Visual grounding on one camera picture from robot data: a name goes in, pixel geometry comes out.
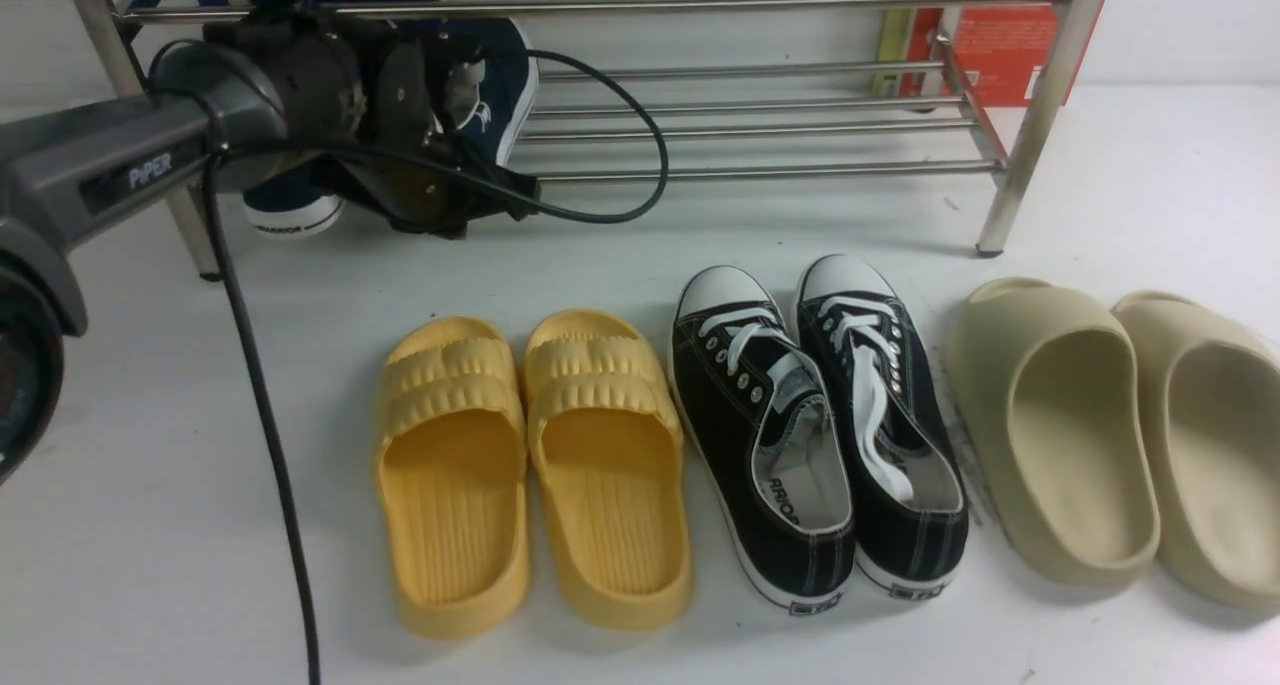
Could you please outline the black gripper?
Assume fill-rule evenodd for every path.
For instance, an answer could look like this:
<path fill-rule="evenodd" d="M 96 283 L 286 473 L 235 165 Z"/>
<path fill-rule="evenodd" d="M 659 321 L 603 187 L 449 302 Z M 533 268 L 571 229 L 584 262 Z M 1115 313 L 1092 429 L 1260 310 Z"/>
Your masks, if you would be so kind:
<path fill-rule="evenodd" d="M 357 137 L 362 143 L 394 149 L 448 166 L 453 173 L 475 175 L 529 198 L 539 198 L 541 184 L 535 175 L 516 173 L 488 160 L 463 134 L 452 129 L 444 111 L 438 111 L 428 88 L 425 52 L 415 29 L 402 29 L 392 20 L 329 15 L 320 18 L 346 44 L 358 61 L 365 114 Z M 489 59 L 521 59 L 522 50 L 499 51 L 454 38 L 436 47 L 453 65 L 471 65 Z M 319 155 L 314 179 L 321 188 L 343 198 L 348 207 L 370 207 L 387 216 L 394 230 L 460 239 L 471 222 L 506 214 L 521 220 L 530 207 L 507 205 L 462 184 L 449 184 L 416 166 L 385 160 L 353 164 L 346 157 Z"/>

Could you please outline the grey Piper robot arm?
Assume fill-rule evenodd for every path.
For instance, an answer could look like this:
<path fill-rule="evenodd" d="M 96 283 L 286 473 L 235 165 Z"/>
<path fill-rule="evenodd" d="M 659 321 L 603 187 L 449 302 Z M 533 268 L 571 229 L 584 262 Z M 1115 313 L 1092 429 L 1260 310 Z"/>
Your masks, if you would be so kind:
<path fill-rule="evenodd" d="M 239 195 L 276 175 L 457 237 L 481 216 L 534 211 L 532 175 L 445 133 L 444 76 L 479 44 L 424 44 L 351 15 L 248 15 L 206 26 L 155 60 L 142 93 L 3 125 L 3 476 L 35 451 L 58 405 L 68 338 L 84 335 L 73 248 L 204 178 Z M 250 155 L 252 143 L 285 143 Z"/>

